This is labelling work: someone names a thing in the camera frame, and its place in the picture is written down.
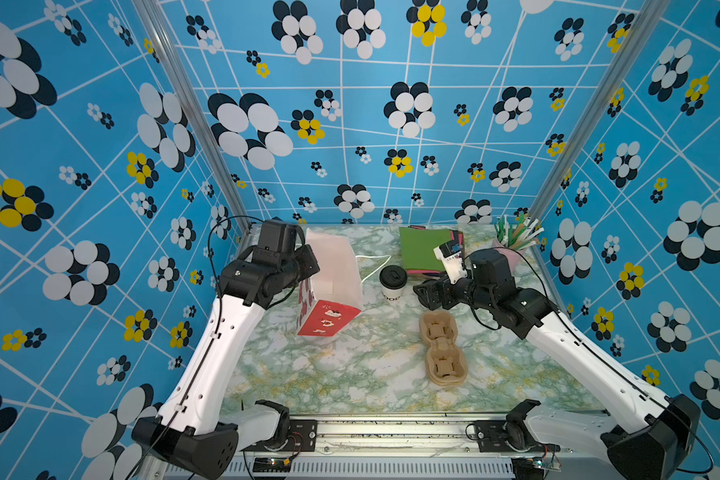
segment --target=cardboard cup holder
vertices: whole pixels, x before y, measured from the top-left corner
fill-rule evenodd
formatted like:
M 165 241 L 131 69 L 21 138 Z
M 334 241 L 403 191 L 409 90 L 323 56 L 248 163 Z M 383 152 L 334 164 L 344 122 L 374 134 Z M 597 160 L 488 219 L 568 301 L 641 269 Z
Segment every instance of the cardboard cup holder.
M 429 345 L 425 357 L 427 375 L 437 385 L 459 386 L 469 374 L 464 352 L 455 344 L 456 319 L 445 310 L 426 312 L 418 322 L 422 341 Z

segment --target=red and white paper bag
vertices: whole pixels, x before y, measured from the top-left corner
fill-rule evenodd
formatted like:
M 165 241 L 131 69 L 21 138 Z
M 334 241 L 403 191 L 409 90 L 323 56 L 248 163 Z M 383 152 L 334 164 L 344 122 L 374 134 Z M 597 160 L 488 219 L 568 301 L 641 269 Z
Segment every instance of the red and white paper bag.
M 307 229 L 320 271 L 298 286 L 298 334 L 334 336 L 362 312 L 362 284 L 355 252 L 346 236 Z

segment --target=blue patterned backdrop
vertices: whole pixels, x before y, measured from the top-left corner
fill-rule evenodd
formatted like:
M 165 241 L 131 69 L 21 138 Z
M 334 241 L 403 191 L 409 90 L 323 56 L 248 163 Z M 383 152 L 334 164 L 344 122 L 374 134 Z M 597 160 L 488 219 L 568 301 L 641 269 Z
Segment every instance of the blue patterned backdrop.
M 376 224 L 528 208 L 641 5 L 160 2 L 246 209 Z
M 579 328 L 697 401 L 720 479 L 720 2 L 670 4 L 542 223 Z
M 128 2 L 0 2 L 0 479 L 124 478 L 236 250 L 159 62 Z

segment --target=black cup lid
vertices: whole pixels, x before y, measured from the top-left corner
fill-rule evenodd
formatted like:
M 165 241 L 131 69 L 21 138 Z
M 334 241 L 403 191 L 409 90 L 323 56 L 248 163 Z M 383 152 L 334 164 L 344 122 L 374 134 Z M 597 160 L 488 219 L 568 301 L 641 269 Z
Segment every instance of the black cup lid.
M 382 269 L 378 278 L 384 287 L 396 290 L 405 286 L 408 281 L 408 274 L 405 273 L 401 266 L 390 265 Z

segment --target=table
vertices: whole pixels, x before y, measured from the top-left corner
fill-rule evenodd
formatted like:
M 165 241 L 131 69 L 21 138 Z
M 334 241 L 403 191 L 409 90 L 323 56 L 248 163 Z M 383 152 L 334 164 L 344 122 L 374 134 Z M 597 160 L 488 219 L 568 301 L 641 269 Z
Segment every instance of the table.
M 430 228 L 449 228 L 441 225 Z M 487 248 L 495 238 L 492 225 L 459 226 L 467 252 Z M 392 255 L 402 264 L 398 227 L 392 225 L 310 226 L 325 234 L 344 235 L 357 255 Z M 253 233 L 258 238 L 258 230 Z M 540 272 L 530 253 L 526 258 Z M 358 259 L 364 277 L 384 259 Z M 456 341 L 467 358 L 469 377 L 458 387 L 433 384 L 424 369 L 426 347 L 418 320 L 425 312 L 409 278 L 397 302 L 387 302 L 378 274 L 365 281 L 363 313 L 333 339 L 296 335 L 296 298 L 264 316 L 240 355 L 227 388 L 221 414 L 240 410 L 264 398 L 292 414 L 359 414 L 393 412 L 506 412 L 526 398 L 555 408 L 595 410 L 603 406 L 546 354 L 507 329 L 486 330 L 469 308 L 450 310 L 458 323 Z M 519 286 L 542 291 L 537 277 L 520 262 Z M 478 312 L 490 320 L 485 310 Z

